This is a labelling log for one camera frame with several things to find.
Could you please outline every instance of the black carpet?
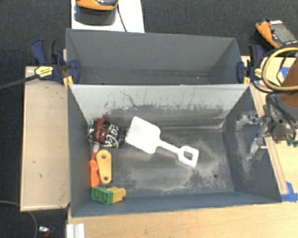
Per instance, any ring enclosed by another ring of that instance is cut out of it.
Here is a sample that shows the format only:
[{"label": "black carpet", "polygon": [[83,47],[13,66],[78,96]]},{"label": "black carpet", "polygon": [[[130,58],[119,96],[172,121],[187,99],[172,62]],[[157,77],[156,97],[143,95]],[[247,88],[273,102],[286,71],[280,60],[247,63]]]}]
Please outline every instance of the black carpet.
[{"label": "black carpet", "polygon": [[[298,0],[141,0],[145,31],[235,37],[242,55],[260,44],[255,23],[281,19],[298,38]],[[0,84],[20,79],[33,63],[29,45],[38,38],[56,39],[65,47],[71,25],[70,0],[1,0]],[[22,86],[0,92],[0,200],[19,201]],[[35,212],[38,225],[53,225],[64,237],[65,210]],[[31,218],[17,207],[0,205],[0,238],[32,237]]]}]

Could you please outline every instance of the wooden table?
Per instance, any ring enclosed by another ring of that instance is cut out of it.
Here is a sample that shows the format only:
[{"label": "wooden table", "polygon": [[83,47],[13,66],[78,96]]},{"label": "wooden table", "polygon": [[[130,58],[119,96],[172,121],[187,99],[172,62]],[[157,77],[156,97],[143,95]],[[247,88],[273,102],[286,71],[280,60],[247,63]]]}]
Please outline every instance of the wooden table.
[{"label": "wooden table", "polygon": [[[36,83],[42,82],[38,80],[31,82],[31,84]],[[44,92],[46,89],[46,86],[34,88],[33,85],[30,85],[30,87],[32,88],[28,88],[28,90],[32,89],[32,91]],[[52,96],[62,101],[62,98],[65,97],[58,85],[56,85]],[[257,112],[260,114],[263,96],[254,94],[254,100],[257,104]],[[58,109],[62,109],[62,107],[63,104],[60,103]],[[28,107],[26,122],[36,121],[36,116],[33,114],[34,110],[33,107]],[[58,117],[54,122],[64,125],[64,121],[58,119],[61,113],[56,114]],[[31,132],[34,132],[36,127],[27,126],[29,130],[27,130],[27,134],[24,134],[24,140],[27,139],[27,136],[35,137],[35,134],[31,134]],[[47,140],[51,136],[50,133],[44,135]],[[57,136],[59,137],[57,142],[60,142],[62,137],[65,137],[65,132],[64,134],[57,134]],[[278,180],[281,181],[280,190],[287,189],[285,181],[289,181],[292,183],[294,191],[298,193],[298,147],[288,147],[285,142],[276,145],[271,139],[267,139],[266,142],[271,158],[274,158],[273,162],[276,163],[275,172],[277,172]],[[43,140],[41,143],[41,148],[46,147]],[[47,165],[47,161],[51,161],[50,157],[55,155],[55,152],[45,150],[46,153],[41,152],[32,155],[31,150],[24,148],[23,151],[21,209],[64,208],[69,200],[69,188],[61,190],[61,183],[55,182],[51,186],[49,182],[51,179],[55,181],[56,174],[61,174],[62,179],[68,177],[66,173],[68,172],[68,163],[66,163],[68,157],[61,155],[58,158],[59,163],[52,162],[52,165]],[[40,168],[35,168],[37,163],[41,163]],[[37,190],[40,188],[44,193],[38,195]],[[60,196],[63,196],[63,199],[58,202]],[[75,219],[72,219],[69,214],[68,223],[85,223],[86,238],[298,238],[298,202]]]}]

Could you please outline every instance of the blue clamp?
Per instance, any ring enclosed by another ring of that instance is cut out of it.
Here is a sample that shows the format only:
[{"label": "blue clamp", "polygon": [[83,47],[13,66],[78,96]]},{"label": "blue clamp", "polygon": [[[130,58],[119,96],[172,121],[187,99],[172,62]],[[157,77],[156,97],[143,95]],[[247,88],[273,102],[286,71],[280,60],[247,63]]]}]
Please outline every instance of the blue clamp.
[{"label": "blue clamp", "polygon": [[283,202],[294,202],[296,203],[298,201],[298,193],[294,193],[293,186],[290,182],[286,182],[288,187],[288,194],[281,195]]},{"label": "blue clamp", "polygon": [[260,63],[265,55],[264,49],[260,45],[248,46],[250,60],[247,60],[247,66],[242,61],[237,63],[236,78],[238,83],[243,83],[244,78],[248,77],[251,80],[259,80],[260,76],[256,75],[255,69],[260,67]]},{"label": "blue clamp", "polygon": [[[31,44],[31,54],[38,66],[49,65],[53,68],[52,75],[38,77],[41,80],[52,80],[63,84],[63,78],[72,76],[73,83],[78,84],[80,78],[80,67],[78,60],[71,60],[66,64],[62,56],[53,52],[55,40],[38,39]],[[62,70],[66,70],[66,76],[62,75]]]}]

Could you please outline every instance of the shovel scoop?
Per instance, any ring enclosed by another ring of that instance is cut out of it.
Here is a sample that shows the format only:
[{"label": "shovel scoop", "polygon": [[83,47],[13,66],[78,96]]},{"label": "shovel scoop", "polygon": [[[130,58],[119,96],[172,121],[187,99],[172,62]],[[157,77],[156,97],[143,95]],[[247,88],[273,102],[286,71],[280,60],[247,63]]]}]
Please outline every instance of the shovel scoop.
[{"label": "shovel scoop", "polygon": [[157,147],[162,147],[165,150],[175,153],[181,163],[193,168],[196,167],[199,157],[199,151],[197,149],[187,145],[178,148],[172,144],[168,144],[160,139],[160,133],[159,127],[139,117],[134,117],[127,132],[126,142],[149,154],[155,153]]}]

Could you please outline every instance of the wooden plank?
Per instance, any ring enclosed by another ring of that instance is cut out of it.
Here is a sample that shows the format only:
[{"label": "wooden plank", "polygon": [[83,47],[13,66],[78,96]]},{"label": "wooden plank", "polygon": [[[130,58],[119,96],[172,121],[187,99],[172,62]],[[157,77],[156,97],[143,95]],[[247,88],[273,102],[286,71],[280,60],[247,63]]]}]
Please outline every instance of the wooden plank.
[{"label": "wooden plank", "polygon": [[[26,76],[35,67],[26,68]],[[66,154],[66,92],[38,79],[24,90],[20,210],[66,208],[70,202]]]}]

